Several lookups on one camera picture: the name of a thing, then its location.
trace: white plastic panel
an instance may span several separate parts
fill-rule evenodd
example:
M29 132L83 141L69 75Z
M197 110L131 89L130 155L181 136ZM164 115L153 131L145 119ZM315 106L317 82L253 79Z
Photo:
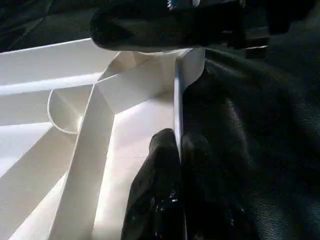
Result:
M102 74L117 53L98 48L89 38L0 53L0 85L48 80L59 84L57 80L65 78L81 81L81 76L96 81L94 74Z
M177 122L181 53L186 80L177 83L186 87L203 70L203 49L152 56L82 40L0 55L0 72L20 63L0 79L0 98L17 109L0 104L8 112L0 124L52 123L0 177L0 240L120 239L150 139ZM27 59L35 66L25 67Z

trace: white curved strip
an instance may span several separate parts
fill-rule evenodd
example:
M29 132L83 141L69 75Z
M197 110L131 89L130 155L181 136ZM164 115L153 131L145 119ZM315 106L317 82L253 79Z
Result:
M90 239L114 113L94 86L48 240Z
M143 55L134 51L120 51L109 64L108 68L101 75L98 81L102 81L115 74L126 72L131 68L135 68L139 64L150 60L152 56Z
M175 62L174 76L174 132L175 140L181 159L181 136L183 131L183 93L185 89L193 84L205 68L204 48L194 48L182 52Z
M47 101L51 123L66 134L78 134L92 85L54 89Z

